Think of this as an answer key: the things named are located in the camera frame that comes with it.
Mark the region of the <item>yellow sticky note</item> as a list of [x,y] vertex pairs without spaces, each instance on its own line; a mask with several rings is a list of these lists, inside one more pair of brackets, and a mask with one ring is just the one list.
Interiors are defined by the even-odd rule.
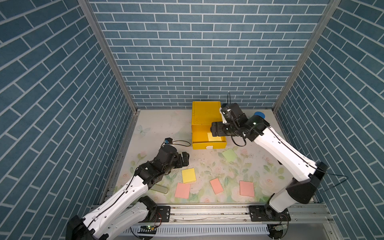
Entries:
[[185,169],[182,170],[182,179],[184,184],[193,183],[197,180],[195,169]]
[[223,141],[221,137],[214,137],[211,132],[207,133],[207,137],[208,137],[209,142],[222,142]]

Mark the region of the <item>green sticky note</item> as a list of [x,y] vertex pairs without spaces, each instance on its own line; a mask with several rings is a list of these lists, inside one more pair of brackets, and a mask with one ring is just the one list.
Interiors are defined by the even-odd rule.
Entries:
[[228,149],[222,152],[223,157],[227,162],[232,163],[237,160],[238,156],[233,149]]

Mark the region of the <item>yellow three-drawer cabinet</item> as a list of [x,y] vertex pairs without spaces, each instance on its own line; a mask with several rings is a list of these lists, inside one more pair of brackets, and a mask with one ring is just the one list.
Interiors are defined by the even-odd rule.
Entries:
[[209,142],[207,133],[211,132],[213,122],[221,122],[220,102],[193,102],[192,108],[192,147],[194,150],[225,149],[226,137],[222,142]]

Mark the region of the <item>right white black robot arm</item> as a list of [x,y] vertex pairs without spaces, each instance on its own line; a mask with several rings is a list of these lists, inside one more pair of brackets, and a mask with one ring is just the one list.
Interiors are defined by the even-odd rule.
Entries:
[[273,194],[265,204],[265,214],[272,219],[294,204],[308,204],[316,193],[328,167],[307,158],[286,142],[262,117],[248,118],[238,104],[222,104],[221,122],[213,122],[214,137],[241,137],[249,140],[274,156],[293,176],[292,181]]

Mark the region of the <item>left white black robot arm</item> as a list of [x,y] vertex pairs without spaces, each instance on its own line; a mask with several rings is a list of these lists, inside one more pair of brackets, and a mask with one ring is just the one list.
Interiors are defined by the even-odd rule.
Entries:
[[151,161],[139,165],[131,179],[103,204],[67,223],[67,240],[113,240],[131,226],[153,220],[157,204],[146,195],[173,169],[189,165],[190,155],[164,145]]

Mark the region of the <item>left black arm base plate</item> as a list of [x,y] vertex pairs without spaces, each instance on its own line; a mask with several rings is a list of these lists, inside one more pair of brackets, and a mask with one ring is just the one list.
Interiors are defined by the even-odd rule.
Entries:
[[157,206],[156,210],[151,210],[149,215],[140,223],[168,223],[170,221],[170,215],[170,206]]

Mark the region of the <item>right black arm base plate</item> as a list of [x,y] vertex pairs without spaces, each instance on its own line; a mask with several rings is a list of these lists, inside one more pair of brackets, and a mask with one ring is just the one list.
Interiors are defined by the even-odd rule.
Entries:
[[273,210],[269,205],[249,206],[250,218],[252,222],[289,222],[291,217],[288,209],[281,213]]

